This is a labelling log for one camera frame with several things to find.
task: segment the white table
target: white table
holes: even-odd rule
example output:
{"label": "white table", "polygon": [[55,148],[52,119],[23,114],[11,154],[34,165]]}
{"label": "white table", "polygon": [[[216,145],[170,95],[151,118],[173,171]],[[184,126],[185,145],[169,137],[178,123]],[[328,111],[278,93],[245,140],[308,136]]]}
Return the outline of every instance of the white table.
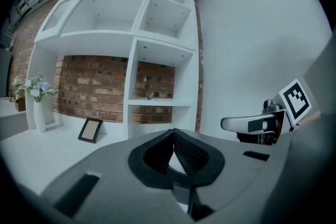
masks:
{"label": "white table", "polygon": [[2,156],[18,183],[40,195],[59,174],[100,147],[121,137],[99,134],[97,143],[78,140],[81,125],[47,126],[46,132],[27,130],[0,141]]}

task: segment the red brick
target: red brick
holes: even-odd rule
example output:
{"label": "red brick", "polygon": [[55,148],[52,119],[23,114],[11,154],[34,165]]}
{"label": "red brick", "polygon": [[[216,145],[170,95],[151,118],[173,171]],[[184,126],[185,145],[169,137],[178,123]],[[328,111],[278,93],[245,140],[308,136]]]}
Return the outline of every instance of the red brick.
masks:
{"label": "red brick", "polygon": [[79,107],[79,102],[76,100],[68,100],[68,106],[74,106],[75,108]]}
{"label": "red brick", "polygon": [[139,106],[133,107],[133,113],[140,114],[141,113],[141,108]]}
{"label": "red brick", "polygon": [[159,93],[159,97],[160,97],[160,98],[168,98],[168,95],[167,95],[166,92],[160,92],[160,93]]}
{"label": "red brick", "polygon": [[81,85],[79,87],[79,92],[82,92],[82,93],[92,93],[92,87],[91,86]]}
{"label": "red brick", "polygon": [[92,110],[92,103],[80,102],[80,107],[87,110]]}
{"label": "red brick", "polygon": [[82,71],[82,75],[84,76],[84,77],[94,77],[95,75],[96,75],[96,71],[95,70],[93,70],[93,69],[89,69],[89,70],[83,70]]}
{"label": "red brick", "polygon": [[55,75],[61,75],[62,74],[62,69],[61,68],[56,68],[55,69]]}
{"label": "red brick", "polygon": [[102,69],[104,68],[104,64],[100,63],[100,62],[97,62],[96,63],[96,69]]}
{"label": "red brick", "polygon": [[99,102],[100,96],[99,95],[92,95],[92,94],[83,94],[83,93],[77,93],[76,99],[80,101],[90,101],[90,102]]}
{"label": "red brick", "polygon": [[171,114],[164,115],[164,121],[166,121],[166,122],[172,122],[172,115]]}
{"label": "red brick", "polygon": [[119,97],[117,103],[118,104],[124,104],[124,98]]}
{"label": "red brick", "polygon": [[75,92],[66,92],[66,97],[67,97],[68,99],[72,99],[72,100],[74,100],[75,97],[76,97],[76,93],[75,93]]}
{"label": "red brick", "polygon": [[66,67],[67,64],[68,64],[67,62],[57,61],[56,62],[56,67]]}
{"label": "red brick", "polygon": [[95,118],[95,119],[99,119],[100,117],[99,112],[82,110],[82,109],[76,109],[76,115],[86,117],[86,118]]}
{"label": "red brick", "polygon": [[78,62],[69,62],[68,67],[69,68],[77,68],[78,67]]}
{"label": "red brick", "polygon": [[102,102],[103,104],[116,104],[117,99],[116,99],[116,97],[102,96],[102,97],[101,97],[101,102]]}
{"label": "red brick", "polygon": [[64,68],[62,71],[63,75],[70,75],[70,76],[81,76],[82,71],[80,69],[76,68]]}
{"label": "red brick", "polygon": [[113,104],[102,104],[102,103],[92,103],[92,109],[95,111],[106,111],[106,112],[123,112],[122,105]]}
{"label": "red brick", "polygon": [[116,114],[116,117],[115,117],[115,119],[117,120],[117,121],[123,121],[123,114]]}
{"label": "red brick", "polygon": [[119,71],[121,70],[121,63],[111,62],[104,65],[104,69],[108,71]]}
{"label": "red brick", "polygon": [[59,82],[61,76],[60,75],[55,75],[54,76],[54,81]]}
{"label": "red brick", "polygon": [[127,63],[120,63],[120,70],[126,71],[127,70]]}
{"label": "red brick", "polygon": [[162,83],[167,83],[167,84],[173,85],[174,84],[174,78],[165,78],[165,77],[163,77],[162,78]]}
{"label": "red brick", "polygon": [[78,116],[85,117],[85,110],[82,110],[82,109],[76,109],[76,110],[75,110],[75,114],[78,115]]}
{"label": "red brick", "polygon": [[97,61],[99,56],[93,56],[93,55],[88,55],[85,56],[85,60],[93,62],[93,61]]}
{"label": "red brick", "polygon": [[156,108],[156,111],[155,111],[157,114],[163,114],[164,113],[164,110],[163,108]]}
{"label": "red brick", "polygon": [[108,94],[108,95],[124,95],[124,90],[123,89],[108,89],[108,88],[95,88],[94,89],[95,94]]}
{"label": "red brick", "polygon": [[73,92],[79,92],[79,85],[72,85],[72,86],[71,86],[71,90],[72,90]]}
{"label": "red brick", "polygon": [[65,90],[65,91],[71,91],[71,85],[70,84],[63,84],[61,89]]}
{"label": "red brick", "polygon": [[126,77],[126,73],[125,72],[113,72],[113,76],[114,79],[124,79]]}
{"label": "red brick", "polygon": [[151,122],[163,122],[164,121],[164,115],[152,115],[151,116]]}
{"label": "red brick", "polygon": [[151,108],[148,106],[143,106],[141,109],[141,112],[143,114],[154,114],[156,112],[156,108]]}
{"label": "red brick", "polygon": [[98,62],[110,62],[113,57],[111,56],[98,56]]}
{"label": "red brick", "polygon": [[144,82],[137,82],[135,87],[137,89],[144,89],[145,88],[145,83]]}
{"label": "red brick", "polygon": [[69,77],[69,76],[65,77],[66,84],[75,84],[75,82],[76,82],[76,77]]}
{"label": "red brick", "polygon": [[134,114],[133,121],[134,122],[149,122],[150,118],[149,118],[149,115]]}
{"label": "red brick", "polygon": [[95,62],[83,61],[83,62],[79,62],[78,67],[79,68],[96,68],[96,63]]}
{"label": "red brick", "polygon": [[77,78],[77,83],[78,84],[90,84],[90,78],[79,77]]}
{"label": "red brick", "polygon": [[118,87],[120,84],[119,80],[113,80],[113,79],[103,79],[103,86],[106,87]]}
{"label": "red brick", "polygon": [[66,106],[65,107],[65,113],[67,113],[68,115],[74,115],[75,114],[75,109]]}
{"label": "red brick", "polygon": [[100,117],[102,120],[110,120],[110,121],[116,120],[115,114],[110,114],[110,113],[101,113]]}

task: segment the black slot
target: black slot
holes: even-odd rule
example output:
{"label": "black slot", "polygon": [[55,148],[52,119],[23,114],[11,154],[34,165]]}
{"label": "black slot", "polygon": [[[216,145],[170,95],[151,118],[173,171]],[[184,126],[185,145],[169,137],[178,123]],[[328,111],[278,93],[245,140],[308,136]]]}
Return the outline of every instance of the black slot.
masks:
{"label": "black slot", "polygon": [[57,210],[72,218],[88,197],[99,177],[84,175],[55,204]]}
{"label": "black slot", "polygon": [[264,154],[260,152],[255,152],[255,151],[245,151],[243,155],[254,158],[254,159],[259,159],[261,161],[267,161],[269,154]]}

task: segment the white vase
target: white vase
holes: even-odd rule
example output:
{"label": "white vase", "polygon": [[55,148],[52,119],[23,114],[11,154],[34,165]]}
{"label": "white vase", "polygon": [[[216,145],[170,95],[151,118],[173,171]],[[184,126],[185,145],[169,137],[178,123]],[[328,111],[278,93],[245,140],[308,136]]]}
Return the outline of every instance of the white vase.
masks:
{"label": "white vase", "polygon": [[34,102],[34,121],[36,129],[43,133],[46,130],[46,121],[44,119],[42,103]]}

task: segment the white flower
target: white flower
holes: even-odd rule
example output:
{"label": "white flower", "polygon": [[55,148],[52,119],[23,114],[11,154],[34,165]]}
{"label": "white flower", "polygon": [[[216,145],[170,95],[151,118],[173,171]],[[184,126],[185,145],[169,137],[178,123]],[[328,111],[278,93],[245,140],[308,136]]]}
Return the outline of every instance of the white flower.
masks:
{"label": "white flower", "polygon": [[36,90],[36,89],[32,89],[30,91],[30,94],[34,97],[39,97],[40,96],[40,91],[39,90]]}
{"label": "white flower", "polygon": [[32,85],[31,85],[31,80],[30,80],[30,79],[28,79],[28,80],[26,81],[25,86],[26,86],[26,87],[30,87],[30,86],[32,86]]}
{"label": "white flower", "polygon": [[41,89],[46,92],[50,88],[50,84],[47,81],[42,82],[42,87]]}

